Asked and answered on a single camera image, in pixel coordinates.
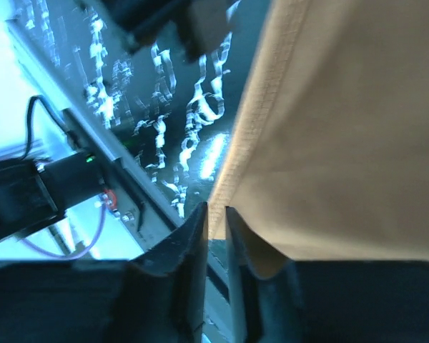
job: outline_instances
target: tan fabric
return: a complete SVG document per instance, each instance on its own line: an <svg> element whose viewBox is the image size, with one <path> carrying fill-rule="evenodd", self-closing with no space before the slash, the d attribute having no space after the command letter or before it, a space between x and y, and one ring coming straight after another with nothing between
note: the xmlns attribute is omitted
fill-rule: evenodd
<svg viewBox="0 0 429 343"><path fill-rule="evenodd" d="M209 202L296 259L429 259L429 0L276 0Z"/></svg>

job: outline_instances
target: black electronic component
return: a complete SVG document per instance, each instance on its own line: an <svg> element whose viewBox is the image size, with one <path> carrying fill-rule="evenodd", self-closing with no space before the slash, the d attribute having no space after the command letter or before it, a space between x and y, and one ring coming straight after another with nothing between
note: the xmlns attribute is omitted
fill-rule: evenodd
<svg viewBox="0 0 429 343"><path fill-rule="evenodd" d="M103 192L99 163L84 152L45 165L41 177L64 209Z"/></svg>
<svg viewBox="0 0 429 343"><path fill-rule="evenodd" d="M64 218L65 211L102 192L95 158L79 152L39 172L31 159L0 161L0 239L26 237Z"/></svg>
<svg viewBox="0 0 429 343"><path fill-rule="evenodd" d="M176 24L188 61L195 61L221 44L230 32L226 0L77 0L94 8L107 25L115 26L123 47L133 54L154 43L170 21Z"/></svg>

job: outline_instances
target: wire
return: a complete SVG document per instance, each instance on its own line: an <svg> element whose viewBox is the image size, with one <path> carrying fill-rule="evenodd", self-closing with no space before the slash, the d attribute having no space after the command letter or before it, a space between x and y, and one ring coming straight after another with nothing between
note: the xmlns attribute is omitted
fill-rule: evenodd
<svg viewBox="0 0 429 343"><path fill-rule="evenodd" d="M35 252L38 252L41 255L46 256L46 257L50 257L53 259L59 259L62 261L79 259L79 258L83 257L85 254L87 254L89 252L89 250L92 249L92 247L99 241L100 235L102 234L103 228L105 225L106 213L107 213L107 206L105 203L103 203L102 208L101 208L101 212L100 212L100 220L99 220L99 226L97 227L97 231L95 232L94 237L92 237L91 243L87 247L85 247L83 250L81 250L80 252L74 252L73 254L70 254L70 255L59 255L59 254L55 254L53 252L48 252L47 250L45 250L43 248L40 248L36 244L30 242L27 238L22 239L22 242L28 248L34 250Z"/></svg>
<svg viewBox="0 0 429 343"><path fill-rule="evenodd" d="M66 134L68 132L67 127L65 124L57 118L57 115L51 110L51 106L49 105L49 102L42 96L42 95L33 95L29 99L29 104L27 105L27 112L26 112L26 129L27 129L27 140L26 140L26 149L24 152L24 155L20 157L20 159L25 159L28 157L31 146L34 141L34 129L32 126L32 119L35 112L35 103L37 101L41 102L41 105L43 105L44 109L46 109L46 112L51 117L52 121Z"/></svg>

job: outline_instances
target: dark glass surface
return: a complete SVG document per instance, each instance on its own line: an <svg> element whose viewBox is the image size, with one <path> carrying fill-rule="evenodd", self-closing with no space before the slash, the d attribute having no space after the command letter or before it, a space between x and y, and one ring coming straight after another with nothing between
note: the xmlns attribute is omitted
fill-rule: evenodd
<svg viewBox="0 0 429 343"><path fill-rule="evenodd" d="M16 0L19 21L93 115L122 141L181 217L206 201L222 166L269 1L232 2L234 31L188 64L167 27L129 56L91 9ZM223 241L211 250L225 261Z"/></svg>

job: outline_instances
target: black cable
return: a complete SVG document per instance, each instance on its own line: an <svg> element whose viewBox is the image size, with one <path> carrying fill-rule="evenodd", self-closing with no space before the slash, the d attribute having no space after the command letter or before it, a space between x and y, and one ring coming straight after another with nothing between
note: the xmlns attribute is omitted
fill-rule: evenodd
<svg viewBox="0 0 429 343"><path fill-rule="evenodd" d="M35 103L38 100L41 102L41 105L43 105L44 109L46 110L47 114L51 117L52 121L65 134L67 134L68 132L68 129L65 126L65 124L59 118L57 118L57 115L51 110L51 106L49 105L49 102L42 95L31 96L31 98L29 99L29 104L27 105L27 112L26 112L26 129L27 129L26 149L24 154L20 157L20 160L27 158L31 151L31 146L34 140L34 130L32 126L32 119L34 116Z"/></svg>

